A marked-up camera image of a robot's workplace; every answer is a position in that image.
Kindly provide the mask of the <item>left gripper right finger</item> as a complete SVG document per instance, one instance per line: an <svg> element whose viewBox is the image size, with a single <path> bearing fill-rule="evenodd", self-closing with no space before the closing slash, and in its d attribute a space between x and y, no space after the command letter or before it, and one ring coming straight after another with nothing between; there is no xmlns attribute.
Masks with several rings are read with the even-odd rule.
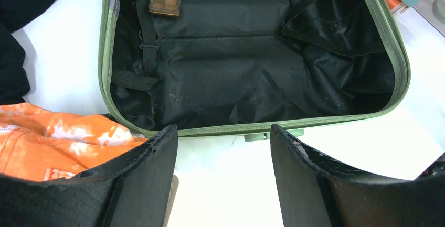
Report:
<svg viewBox="0 0 445 227"><path fill-rule="evenodd" d="M400 180L347 165L279 125L270 133L284 226L444 226L444 159Z"/></svg>

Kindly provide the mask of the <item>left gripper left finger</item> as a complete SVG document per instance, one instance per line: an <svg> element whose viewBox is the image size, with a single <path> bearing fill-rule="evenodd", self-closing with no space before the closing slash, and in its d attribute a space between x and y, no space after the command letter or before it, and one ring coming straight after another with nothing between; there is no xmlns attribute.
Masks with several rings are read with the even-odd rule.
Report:
<svg viewBox="0 0 445 227"><path fill-rule="evenodd" d="M70 179L1 175L1 226L163 226L178 148L170 125Z"/></svg>

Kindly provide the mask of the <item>white plastic basket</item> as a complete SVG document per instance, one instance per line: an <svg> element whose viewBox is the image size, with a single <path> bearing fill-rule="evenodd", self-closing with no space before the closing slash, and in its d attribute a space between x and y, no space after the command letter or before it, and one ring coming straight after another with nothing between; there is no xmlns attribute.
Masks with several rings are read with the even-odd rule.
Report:
<svg viewBox="0 0 445 227"><path fill-rule="evenodd" d="M174 201L175 201L175 197L176 197L176 194L177 194L178 186L179 186L179 178L178 178L177 174L174 173L173 177L172 177L171 188L170 188L170 191L169 191L169 196L168 196L168 202L167 202L167 207L166 207L163 227L167 227L168 226L168 222L169 222L169 218L170 218L171 211L172 211L172 208L173 208L173 204L174 204Z"/></svg>

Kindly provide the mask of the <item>orange white garment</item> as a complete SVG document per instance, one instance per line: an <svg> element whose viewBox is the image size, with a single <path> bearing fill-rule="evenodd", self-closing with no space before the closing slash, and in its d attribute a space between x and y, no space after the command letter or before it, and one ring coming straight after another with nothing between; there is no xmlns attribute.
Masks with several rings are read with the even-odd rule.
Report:
<svg viewBox="0 0 445 227"><path fill-rule="evenodd" d="M1 106L1 174L31 181L72 178L147 139L104 115Z"/></svg>

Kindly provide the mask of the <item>green hard-shell suitcase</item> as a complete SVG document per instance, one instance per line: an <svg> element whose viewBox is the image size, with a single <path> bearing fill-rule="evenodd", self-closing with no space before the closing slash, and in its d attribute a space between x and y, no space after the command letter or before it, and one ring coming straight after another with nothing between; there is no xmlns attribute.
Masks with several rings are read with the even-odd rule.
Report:
<svg viewBox="0 0 445 227"><path fill-rule="evenodd" d="M410 84L386 0L102 0L98 77L110 116L151 137L268 137L387 114Z"/></svg>

